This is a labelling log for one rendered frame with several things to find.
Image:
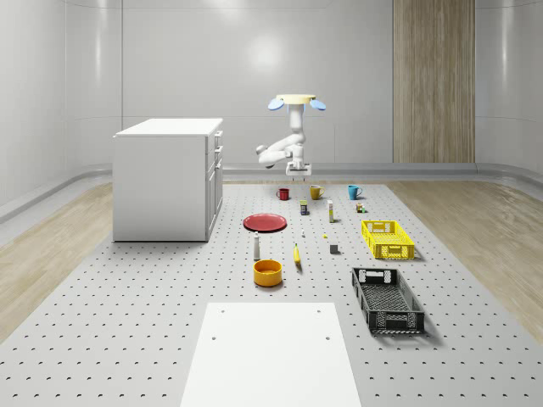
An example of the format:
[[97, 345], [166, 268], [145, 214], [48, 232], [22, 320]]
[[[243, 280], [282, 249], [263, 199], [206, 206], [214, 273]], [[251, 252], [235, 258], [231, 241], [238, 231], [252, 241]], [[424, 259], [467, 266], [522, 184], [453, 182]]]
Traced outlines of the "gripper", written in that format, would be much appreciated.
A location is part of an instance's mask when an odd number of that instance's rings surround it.
[[297, 165], [295, 162], [288, 162], [286, 175], [294, 179], [301, 177], [303, 180], [312, 174], [311, 164]]

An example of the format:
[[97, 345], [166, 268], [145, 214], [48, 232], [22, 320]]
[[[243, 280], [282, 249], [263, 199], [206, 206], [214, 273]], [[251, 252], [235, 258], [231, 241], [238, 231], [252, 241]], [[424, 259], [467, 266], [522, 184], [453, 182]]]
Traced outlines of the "red plate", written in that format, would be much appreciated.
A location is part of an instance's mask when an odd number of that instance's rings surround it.
[[255, 214], [244, 219], [244, 227], [251, 231], [275, 232], [287, 226], [286, 219], [275, 214]]

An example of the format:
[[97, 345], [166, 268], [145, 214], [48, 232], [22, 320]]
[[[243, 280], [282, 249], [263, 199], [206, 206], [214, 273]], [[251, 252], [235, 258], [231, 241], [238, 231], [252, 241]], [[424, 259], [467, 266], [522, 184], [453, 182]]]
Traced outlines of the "drone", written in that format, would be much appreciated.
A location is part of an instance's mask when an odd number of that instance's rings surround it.
[[280, 109], [284, 104], [287, 105], [305, 105], [309, 104], [312, 108], [325, 110], [326, 105], [317, 100], [315, 95], [307, 94], [283, 94], [277, 95], [268, 103], [269, 110]]

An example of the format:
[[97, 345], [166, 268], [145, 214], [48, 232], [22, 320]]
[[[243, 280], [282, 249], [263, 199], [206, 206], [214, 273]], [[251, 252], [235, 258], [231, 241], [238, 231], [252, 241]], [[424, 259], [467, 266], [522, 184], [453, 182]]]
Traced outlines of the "yellow bowl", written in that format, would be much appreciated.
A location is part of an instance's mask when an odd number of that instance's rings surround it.
[[274, 287], [281, 283], [282, 265], [274, 259], [261, 259], [254, 263], [254, 282], [262, 287]]

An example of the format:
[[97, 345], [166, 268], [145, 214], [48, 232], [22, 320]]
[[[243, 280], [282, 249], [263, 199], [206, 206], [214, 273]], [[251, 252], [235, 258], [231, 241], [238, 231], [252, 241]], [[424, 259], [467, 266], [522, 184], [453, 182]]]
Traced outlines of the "yellow basket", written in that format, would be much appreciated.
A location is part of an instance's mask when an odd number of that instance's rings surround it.
[[395, 220], [363, 220], [361, 234], [376, 259], [413, 259], [415, 244]]

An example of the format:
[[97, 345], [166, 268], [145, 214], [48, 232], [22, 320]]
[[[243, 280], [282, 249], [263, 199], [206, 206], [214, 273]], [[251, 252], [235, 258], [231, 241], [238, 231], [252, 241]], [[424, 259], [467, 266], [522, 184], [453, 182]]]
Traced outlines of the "white cabinet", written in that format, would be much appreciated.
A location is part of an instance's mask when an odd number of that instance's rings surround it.
[[221, 123], [149, 119], [115, 135], [114, 240], [209, 240], [222, 201]]

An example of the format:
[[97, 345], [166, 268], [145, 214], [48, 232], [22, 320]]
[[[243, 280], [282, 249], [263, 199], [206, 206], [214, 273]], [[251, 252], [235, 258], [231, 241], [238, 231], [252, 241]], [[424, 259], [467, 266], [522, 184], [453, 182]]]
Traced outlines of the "dark grey basket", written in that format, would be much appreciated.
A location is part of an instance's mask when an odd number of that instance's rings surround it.
[[351, 273], [351, 284], [371, 332], [424, 332], [423, 307], [398, 270], [353, 267]]

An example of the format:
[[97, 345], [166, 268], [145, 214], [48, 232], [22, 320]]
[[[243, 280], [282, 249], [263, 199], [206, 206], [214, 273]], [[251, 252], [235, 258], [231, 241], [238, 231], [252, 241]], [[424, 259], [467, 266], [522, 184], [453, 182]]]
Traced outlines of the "white board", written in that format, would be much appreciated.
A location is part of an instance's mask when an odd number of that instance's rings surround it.
[[208, 304], [181, 407], [361, 407], [334, 304]]

